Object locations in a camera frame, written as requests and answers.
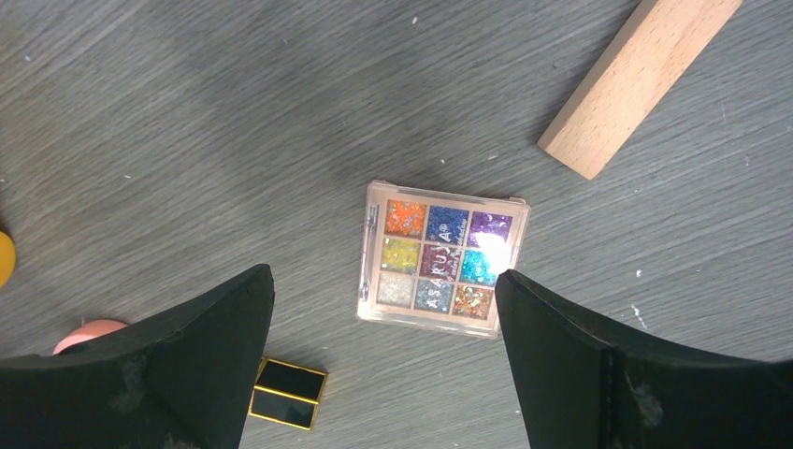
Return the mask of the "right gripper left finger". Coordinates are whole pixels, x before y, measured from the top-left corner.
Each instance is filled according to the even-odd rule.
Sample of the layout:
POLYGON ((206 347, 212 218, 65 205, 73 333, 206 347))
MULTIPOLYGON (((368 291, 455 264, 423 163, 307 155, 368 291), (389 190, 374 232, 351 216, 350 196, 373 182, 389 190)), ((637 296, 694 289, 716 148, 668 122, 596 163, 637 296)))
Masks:
POLYGON ((266 264, 58 355, 1 362, 5 448, 236 448, 274 306, 266 264))

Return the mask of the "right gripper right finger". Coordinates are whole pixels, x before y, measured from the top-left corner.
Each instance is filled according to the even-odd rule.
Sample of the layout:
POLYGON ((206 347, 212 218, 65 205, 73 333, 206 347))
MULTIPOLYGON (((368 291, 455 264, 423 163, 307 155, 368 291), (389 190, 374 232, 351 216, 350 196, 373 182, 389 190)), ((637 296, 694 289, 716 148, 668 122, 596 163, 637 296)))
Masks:
POLYGON ((663 340, 507 270, 497 312, 533 448, 788 448, 792 364, 663 340))

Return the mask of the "gold black lipstick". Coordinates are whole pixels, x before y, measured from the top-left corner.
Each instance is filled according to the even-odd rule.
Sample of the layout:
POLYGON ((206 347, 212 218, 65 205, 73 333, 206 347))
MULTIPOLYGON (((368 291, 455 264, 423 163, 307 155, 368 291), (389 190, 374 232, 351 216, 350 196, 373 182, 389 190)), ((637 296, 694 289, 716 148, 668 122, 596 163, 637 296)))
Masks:
POLYGON ((327 377, 323 370, 265 357, 260 361, 253 384, 248 415, 311 430, 327 377))

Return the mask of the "small pink round puff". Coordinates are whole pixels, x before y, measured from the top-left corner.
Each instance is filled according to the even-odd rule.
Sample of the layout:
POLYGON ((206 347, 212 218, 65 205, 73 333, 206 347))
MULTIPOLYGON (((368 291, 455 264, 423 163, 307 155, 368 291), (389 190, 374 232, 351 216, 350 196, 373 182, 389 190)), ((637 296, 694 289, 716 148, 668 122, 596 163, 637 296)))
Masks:
POLYGON ((127 327, 126 323, 111 319, 98 319, 86 322, 62 338, 56 344, 52 354, 58 355, 71 346, 102 337, 125 327, 127 327))

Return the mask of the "eyeshadow palette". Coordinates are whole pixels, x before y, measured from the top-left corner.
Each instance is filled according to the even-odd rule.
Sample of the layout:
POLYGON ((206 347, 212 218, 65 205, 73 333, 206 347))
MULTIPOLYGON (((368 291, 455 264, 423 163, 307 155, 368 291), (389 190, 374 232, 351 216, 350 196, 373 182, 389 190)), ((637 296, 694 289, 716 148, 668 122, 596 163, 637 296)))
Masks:
POLYGON ((517 262, 529 214, 518 197, 373 181, 367 189, 357 317, 497 337, 495 284, 517 262))

